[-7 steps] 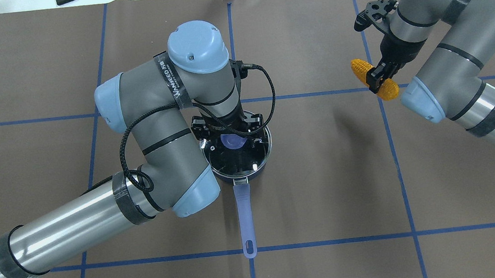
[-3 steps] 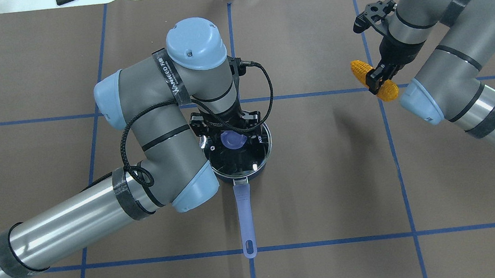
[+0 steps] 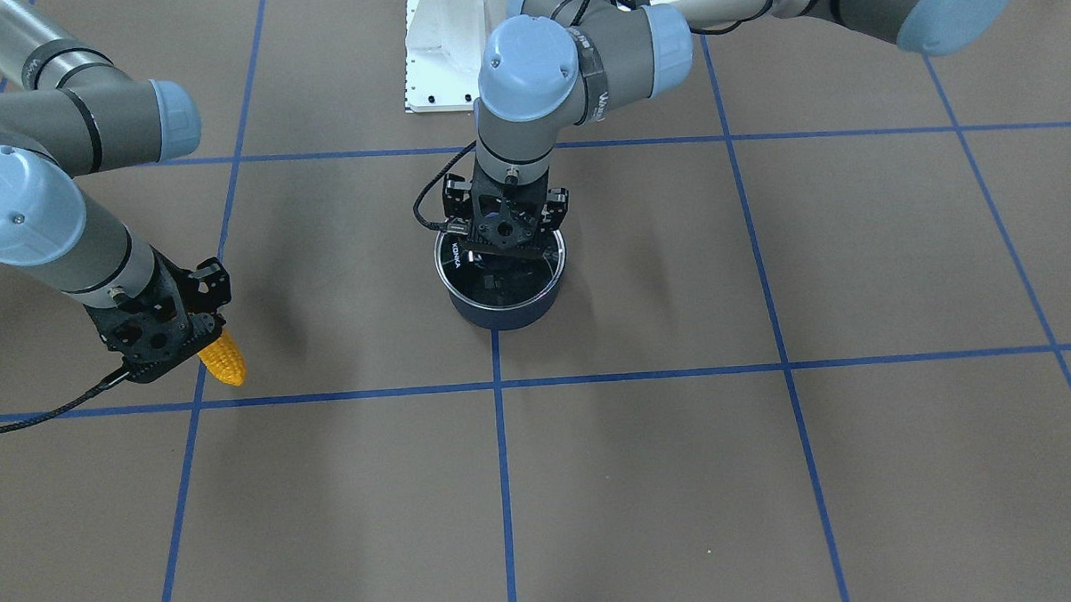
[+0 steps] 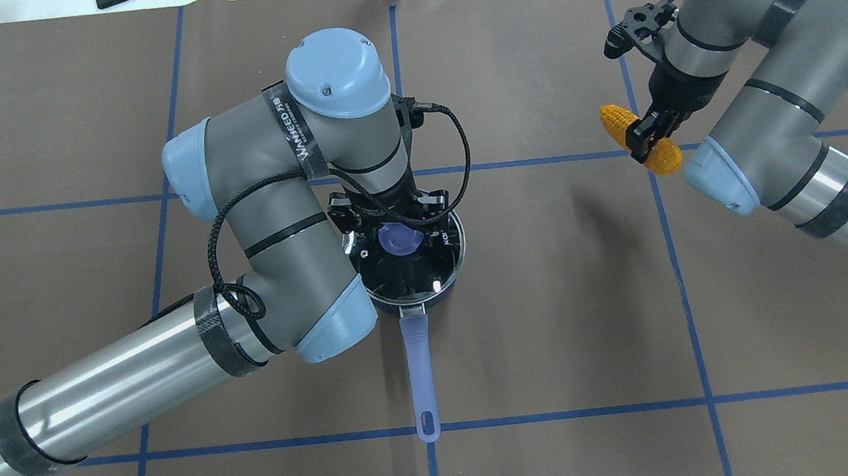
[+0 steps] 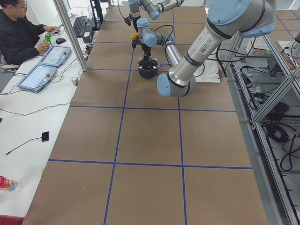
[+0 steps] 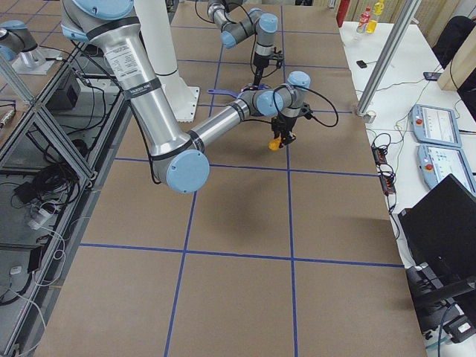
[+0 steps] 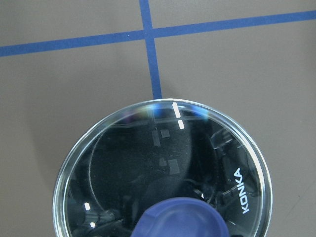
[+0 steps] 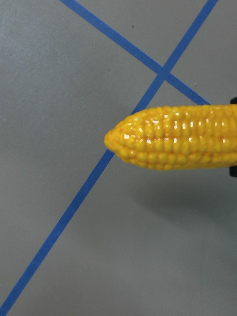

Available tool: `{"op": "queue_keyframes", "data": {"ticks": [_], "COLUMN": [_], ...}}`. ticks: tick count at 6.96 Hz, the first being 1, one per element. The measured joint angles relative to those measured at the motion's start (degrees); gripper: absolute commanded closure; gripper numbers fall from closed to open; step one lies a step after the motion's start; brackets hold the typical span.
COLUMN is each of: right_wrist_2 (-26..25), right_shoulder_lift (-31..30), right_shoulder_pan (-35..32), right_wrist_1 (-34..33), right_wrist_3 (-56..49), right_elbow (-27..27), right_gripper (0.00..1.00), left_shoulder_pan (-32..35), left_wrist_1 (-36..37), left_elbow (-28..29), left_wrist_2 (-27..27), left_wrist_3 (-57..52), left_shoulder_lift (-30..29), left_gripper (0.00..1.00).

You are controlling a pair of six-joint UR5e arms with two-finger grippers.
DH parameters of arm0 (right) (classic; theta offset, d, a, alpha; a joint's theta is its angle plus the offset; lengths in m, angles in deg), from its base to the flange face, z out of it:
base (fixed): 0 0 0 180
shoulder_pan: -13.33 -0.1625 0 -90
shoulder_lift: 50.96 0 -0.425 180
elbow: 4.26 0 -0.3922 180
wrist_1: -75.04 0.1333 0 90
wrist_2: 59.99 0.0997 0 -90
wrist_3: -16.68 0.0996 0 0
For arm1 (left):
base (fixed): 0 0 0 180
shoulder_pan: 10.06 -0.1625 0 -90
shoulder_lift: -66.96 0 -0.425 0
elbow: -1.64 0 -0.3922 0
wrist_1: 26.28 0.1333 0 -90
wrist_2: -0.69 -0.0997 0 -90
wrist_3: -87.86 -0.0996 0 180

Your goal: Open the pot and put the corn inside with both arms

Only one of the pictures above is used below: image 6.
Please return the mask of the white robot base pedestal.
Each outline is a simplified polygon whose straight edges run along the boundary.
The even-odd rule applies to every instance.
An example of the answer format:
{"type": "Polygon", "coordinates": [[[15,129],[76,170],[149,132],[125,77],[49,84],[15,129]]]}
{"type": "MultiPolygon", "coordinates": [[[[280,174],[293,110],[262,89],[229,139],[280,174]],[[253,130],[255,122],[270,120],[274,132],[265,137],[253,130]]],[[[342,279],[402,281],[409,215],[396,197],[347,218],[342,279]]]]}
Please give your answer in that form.
{"type": "Polygon", "coordinates": [[[166,2],[137,0],[134,8],[141,23],[147,56],[176,120],[193,122],[200,89],[188,86],[179,73],[166,2]]]}

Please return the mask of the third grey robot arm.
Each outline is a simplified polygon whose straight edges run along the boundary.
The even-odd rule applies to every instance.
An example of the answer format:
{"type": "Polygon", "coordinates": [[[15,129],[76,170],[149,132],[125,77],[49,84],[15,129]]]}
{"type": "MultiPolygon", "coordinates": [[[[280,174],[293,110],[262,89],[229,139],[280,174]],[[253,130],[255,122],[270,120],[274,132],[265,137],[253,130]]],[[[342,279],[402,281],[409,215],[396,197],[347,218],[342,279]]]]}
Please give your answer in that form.
{"type": "Polygon", "coordinates": [[[1,23],[1,55],[13,62],[19,74],[47,74],[54,61],[62,59],[55,49],[41,49],[26,24],[19,20],[1,23]]]}

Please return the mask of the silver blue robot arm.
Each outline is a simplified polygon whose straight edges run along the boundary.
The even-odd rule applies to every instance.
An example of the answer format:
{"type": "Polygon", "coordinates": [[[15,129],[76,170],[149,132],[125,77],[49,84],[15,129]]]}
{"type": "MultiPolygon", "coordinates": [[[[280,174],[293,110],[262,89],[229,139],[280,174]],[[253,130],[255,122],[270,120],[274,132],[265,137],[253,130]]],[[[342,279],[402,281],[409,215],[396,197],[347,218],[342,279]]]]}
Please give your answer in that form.
{"type": "Polygon", "coordinates": [[[209,1],[207,15],[209,20],[220,29],[222,45],[234,48],[241,42],[252,37],[253,51],[250,56],[250,68],[254,75],[253,82],[247,90],[264,89],[265,70],[273,62],[278,70],[282,67],[284,55],[275,47],[278,30],[278,17],[257,7],[245,11],[245,18],[234,21],[230,12],[241,8],[242,1],[209,1]]]}
{"type": "Polygon", "coordinates": [[[275,89],[248,90],[188,132],[177,108],[192,94],[172,84],[174,61],[170,20],[162,1],[63,1],[62,32],[69,39],[100,48],[148,140],[152,175],[179,193],[199,190],[210,173],[205,147],[251,116],[271,118],[273,149],[293,141],[295,121],[305,114],[310,77],[293,71],[275,89]]]}

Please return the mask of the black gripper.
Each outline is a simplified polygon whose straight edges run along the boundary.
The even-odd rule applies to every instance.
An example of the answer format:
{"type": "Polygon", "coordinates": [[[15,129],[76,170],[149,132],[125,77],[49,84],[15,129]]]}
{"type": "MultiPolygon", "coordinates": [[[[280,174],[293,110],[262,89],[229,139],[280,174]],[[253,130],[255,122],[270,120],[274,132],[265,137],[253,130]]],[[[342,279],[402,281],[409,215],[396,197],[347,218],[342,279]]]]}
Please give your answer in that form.
{"type": "Polygon", "coordinates": [[[276,140],[279,137],[285,138],[286,146],[293,143],[297,138],[296,134],[292,132],[296,121],[296,117],[288,117],[284,114],[278,114],[277,116],[274,116],[271,119],[271,130],[274,135],[273,139],[276,140]]]}
{"type": "Polygon", "coordinates": [[[263,78],[265,69],[268,67],[268,63],[265,62],[255,62],[254,63],[254,82],[253,86],[259,86],[263,78]]]}

